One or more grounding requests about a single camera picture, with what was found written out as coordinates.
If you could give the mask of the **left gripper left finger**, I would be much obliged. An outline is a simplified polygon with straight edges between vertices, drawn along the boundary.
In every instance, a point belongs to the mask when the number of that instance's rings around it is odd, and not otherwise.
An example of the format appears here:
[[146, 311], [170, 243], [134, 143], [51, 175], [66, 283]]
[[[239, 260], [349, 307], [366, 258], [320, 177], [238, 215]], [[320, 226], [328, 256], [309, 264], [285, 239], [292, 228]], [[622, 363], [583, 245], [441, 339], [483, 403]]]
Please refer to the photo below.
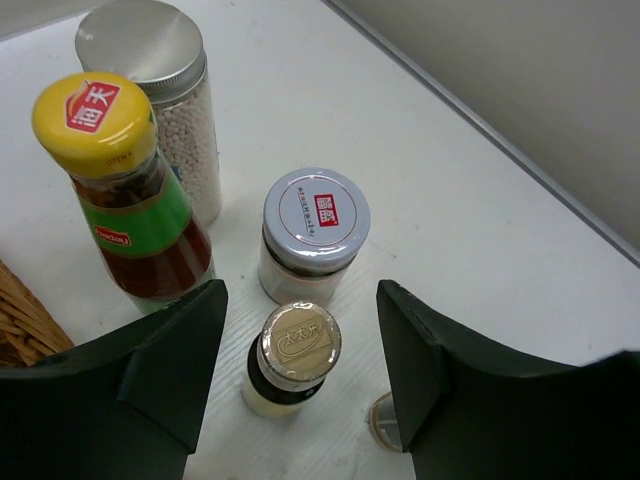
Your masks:
[[25, 368], [1, 372], [5, 479], [179, 479], [197, 448], [228, 293], [179, 301]]

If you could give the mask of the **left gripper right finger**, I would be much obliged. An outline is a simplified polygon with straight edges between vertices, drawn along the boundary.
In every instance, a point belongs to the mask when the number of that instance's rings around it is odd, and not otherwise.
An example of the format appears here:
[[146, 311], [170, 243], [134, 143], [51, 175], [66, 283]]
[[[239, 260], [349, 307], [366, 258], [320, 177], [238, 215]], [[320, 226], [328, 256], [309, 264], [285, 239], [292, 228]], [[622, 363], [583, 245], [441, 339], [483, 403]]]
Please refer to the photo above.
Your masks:
[[639, 355], [583, 366], [536, 357], [430, 308], [376, 293], [403, 450], [419, 479], [635, 479]]

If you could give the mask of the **small gold-cap yellow bottle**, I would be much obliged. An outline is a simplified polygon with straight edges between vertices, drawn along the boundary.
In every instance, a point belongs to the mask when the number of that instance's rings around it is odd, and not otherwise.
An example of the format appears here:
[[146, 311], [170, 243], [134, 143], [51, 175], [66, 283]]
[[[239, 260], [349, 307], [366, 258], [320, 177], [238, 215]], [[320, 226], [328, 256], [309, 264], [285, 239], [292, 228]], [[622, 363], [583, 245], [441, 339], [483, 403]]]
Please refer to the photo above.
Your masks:
[[339, 325], [325, 308], [310, 301], [278, 307], [249, 347], [245, 404], [267, 418], [294, 413], [319, 392], [341, 350]]

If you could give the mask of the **white-lid red-label jar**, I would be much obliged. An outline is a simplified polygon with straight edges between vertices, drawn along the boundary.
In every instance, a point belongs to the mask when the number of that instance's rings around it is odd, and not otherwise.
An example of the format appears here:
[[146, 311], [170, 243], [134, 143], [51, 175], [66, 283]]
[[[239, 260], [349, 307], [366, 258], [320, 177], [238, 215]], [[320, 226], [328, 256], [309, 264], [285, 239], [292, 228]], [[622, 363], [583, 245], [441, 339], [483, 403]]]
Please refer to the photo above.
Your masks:
[[319, 167], [285, 174], [263, 205], [258, 267], [263, 290], [279, 304], [326, 305], [370, 226], [363, 192], [344, 175]]

